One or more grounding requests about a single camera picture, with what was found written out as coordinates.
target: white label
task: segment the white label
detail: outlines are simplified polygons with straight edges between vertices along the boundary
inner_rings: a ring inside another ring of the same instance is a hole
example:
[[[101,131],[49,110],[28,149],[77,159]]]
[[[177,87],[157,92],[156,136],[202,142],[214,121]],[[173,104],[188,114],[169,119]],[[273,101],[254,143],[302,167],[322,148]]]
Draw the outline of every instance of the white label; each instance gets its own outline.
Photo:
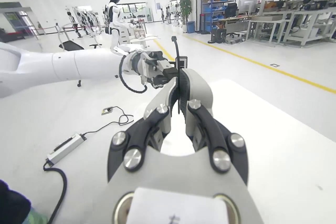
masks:
[[[137,188],[127,224],[228,224],[222,200]]]

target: computer monitor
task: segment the computer monitor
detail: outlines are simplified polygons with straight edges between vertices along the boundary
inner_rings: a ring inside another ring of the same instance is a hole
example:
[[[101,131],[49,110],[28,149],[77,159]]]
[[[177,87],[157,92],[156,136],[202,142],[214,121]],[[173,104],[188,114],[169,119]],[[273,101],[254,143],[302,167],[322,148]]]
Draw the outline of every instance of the computer monitor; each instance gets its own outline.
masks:
[[[255,12],[257,9],[257,0],[239,0],[238,3],[238,8],[239,8],[239,13],[243,12]]]

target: white humanoid robot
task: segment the white humanoid robot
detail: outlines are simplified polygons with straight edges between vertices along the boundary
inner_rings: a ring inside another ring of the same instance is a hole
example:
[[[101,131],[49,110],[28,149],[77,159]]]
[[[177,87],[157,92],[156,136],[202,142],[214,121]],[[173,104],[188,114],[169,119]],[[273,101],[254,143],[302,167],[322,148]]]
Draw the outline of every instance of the white humanoid robot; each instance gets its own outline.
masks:
[[[104,13],[105,19],[107,20],[105,33],[112,36],[111,49],[113,49],[118,44],[121,45],[121,42],[119,41],[121,28],[135,28],[135,25],[133,25],[132,23],[126,23],[124,21],[121,21],[120,9],[117,6],[117,3],[119,1],[120,0],[110,0],[105,8]]]

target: black cable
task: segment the black cable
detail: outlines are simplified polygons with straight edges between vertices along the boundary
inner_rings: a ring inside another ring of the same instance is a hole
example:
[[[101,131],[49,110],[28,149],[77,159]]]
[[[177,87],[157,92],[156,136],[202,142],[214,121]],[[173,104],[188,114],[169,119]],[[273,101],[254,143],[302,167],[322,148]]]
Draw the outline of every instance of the black cable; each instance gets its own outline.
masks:
[[[175,44],[175,49],[176,49],[176,58],[177,58],[177,108],[178,108],[178,113],[180,114],[180,53],[179,53],[179,49],[178,49],[178,45],[177,45],[177,38],[176,36],[172,36],[171,40],[174,42]]]
[[[60,205],[62,204],[63,202],[63,199],[64,199],[64,196],[65,196],[65,193],[66,193],[66,188],[67,188],[67,179],[66,179],[66,175],[65,173],[61,170],[61,169],[58,169],[58,168],[45,168],[45,166],[48,164],[49,160],[46,161],[46,163],[43,165],[43,170],[44,171],[54,171],[54,172],[57,172],[61,175],[62,177],[62,180],[63,180],[63,189],[62,189],[62,193],[61,193],[61,197],[59,199],[59,201],[57,202],[57,205],[51,215],[51,217],[49,218],[48,220],[48,223],[47,224],[51,224],[56,216],[56,213],[57,211],[59,210],[60,208]]]
[[[141,94],[141,93],[146,92],[146,91],[147,91],[147,86],[146,86],[146,85],[144,86],[144,87],[145,87],[144,90],[142,90],[142,91],[137,91],[137,90],[134,90],[134,89],[132,89],[131,87],[129,87],[129,86],[126,84],[126,82],[124,81],[124,78],[123,78],[123,76],[122,76],[122,73],[123,73],[123,71],[122,71],[122,67],[123,67],[123,62],[124,62],[125,57],[126,57],[126,56],[123,56],[123,57],[122,57],[122,59],[121,59],[121,61],[120,61],[120,64],[119,64],[119,77],[120,77],[121,82],[123,83],[123,85],[124,85],[128,90],[130,90],[130,91],[132,91],[132,92],[134,92],[134,93],[139,93],[139,94]]]
[[[118,109],[120,109],[120,110],[123,112],[123,114],[119,117],[118,122],[117,122],[117,121],[112,121],[112,122],[106,124],[105,126],[99,128],[99,129],[97,129],[96,131],[93,131],[93,132],[86,132],[86,133],[82,134],[82,136],[84,136],[84,135],[86,135],[86,134],[90,134],[90,133],[96,133],[96,132],[100,131],[101,129],[107,127],[108,125],[112,124],[112,123],[117,123],[117,124],[119,124],[119,126],[125,126],[125,125],[127,125],[127,124],[130,124],[130,123],[134,122],[134,119],[130,121],[129,118],[128,118],[128,116],[134,117],[133,115],[131,115],[131,114],[125,114],[124,110],[123,110],[122,108],[118,107],[118,106],[111,107],[111,109],[113,109],[113,108],[115,108],[115,107],[118,108]],[[125,117],[127,118],[127,121],[126,121],[126,122],[121,122],[121,117],[123,117],[123,116],[125,116]]]

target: black chair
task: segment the black chair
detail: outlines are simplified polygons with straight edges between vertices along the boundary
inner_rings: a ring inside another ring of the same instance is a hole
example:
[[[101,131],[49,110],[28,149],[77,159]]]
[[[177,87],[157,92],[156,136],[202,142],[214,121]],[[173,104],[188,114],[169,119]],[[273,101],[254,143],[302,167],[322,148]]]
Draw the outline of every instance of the black chair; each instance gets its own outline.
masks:
[[[60,44],[59,47],[60,47],[61,49],[63,49],[63,47],[64,47],[64,50],[66,50],[66,51],[78,51],[78,50],[84,50],[84,48],[83,48],[82,46],[78,45],[77,43],[75,43],[75,42],[73,42],[73,41],[71,41],[71,40],[65,41],[65,42],[63,42],[62,44]],[[98,45],[101,46],[102,44],[92,44],[92,45],[90,45],[90,46],[94,46],[95,49],[96,49]],[[78,86],[78,87],[81,87],[81,86],[82,86],[82,80],[79,80],[79,81],[78,81],[77,86]]]

